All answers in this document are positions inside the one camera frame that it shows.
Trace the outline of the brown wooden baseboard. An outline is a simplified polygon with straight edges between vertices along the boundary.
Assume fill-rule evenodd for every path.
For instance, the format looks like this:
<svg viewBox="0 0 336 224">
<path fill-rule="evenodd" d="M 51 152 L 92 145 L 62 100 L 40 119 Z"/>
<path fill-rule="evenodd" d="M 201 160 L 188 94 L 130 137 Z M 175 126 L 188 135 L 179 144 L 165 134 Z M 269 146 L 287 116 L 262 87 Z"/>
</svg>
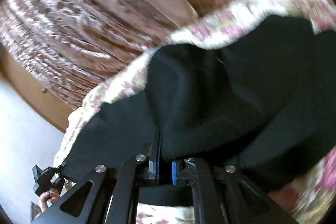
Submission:
<svg viewBox="0 0 336 224">
<path fill-rule="evenodd" d="M 1 72 L 14 90 L 47 122 L 64 133 L 72 109 L 49 92 L 2 47 Z"/>
</svg>

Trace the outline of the black pants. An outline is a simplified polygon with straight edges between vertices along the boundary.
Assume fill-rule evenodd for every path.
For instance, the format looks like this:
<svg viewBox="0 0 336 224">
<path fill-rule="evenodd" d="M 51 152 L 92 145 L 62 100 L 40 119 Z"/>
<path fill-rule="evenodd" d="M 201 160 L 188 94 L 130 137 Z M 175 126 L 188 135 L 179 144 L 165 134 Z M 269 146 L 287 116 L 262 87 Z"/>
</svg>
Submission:
<svg viewBox="0 0 336 224">
<path fill-rule="evenodd" d="M 280 189 L 335 146 L 335 32 L 272 15 L 217 50 L 160 48 L 145 89 L 102 104 L 63 174 L 78 182 L 99 164 L 116 168 L 156 132 L 167 182 L 172 161 L 201 157 L 235 165 L 264 192 Z"/>
</svg>

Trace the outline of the white floral bedspread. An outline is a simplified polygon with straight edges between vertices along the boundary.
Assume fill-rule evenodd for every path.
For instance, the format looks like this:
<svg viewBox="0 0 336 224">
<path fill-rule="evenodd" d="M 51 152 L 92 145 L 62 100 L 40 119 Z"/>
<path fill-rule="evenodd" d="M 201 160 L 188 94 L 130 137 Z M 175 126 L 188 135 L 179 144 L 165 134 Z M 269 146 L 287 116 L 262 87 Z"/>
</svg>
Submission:
<svg viewBox="0 0 336 224">
<path fill-rule="evenodd" d="M 227 46 L 256 27 L 268 15 L 296 16 L 311 21 L 315 33 L 335 29 L 333 0 L 235 0 L 202 17 L 197 23 L 173 32 L 166 44 L 187 42 L 204 49 Z M 80 131 L 100 110 L 141 91 L 153 50 L 148 50 L 125 69 L 100 83 L 84 97 L 81 106 L 68 118 L 54 166 L 69 154 Z M 335 203 L 335 151 L 331 150 L 306 175 L 296 178 L 270 195 L 299 223 L 321 223 Z"/>
</svg>

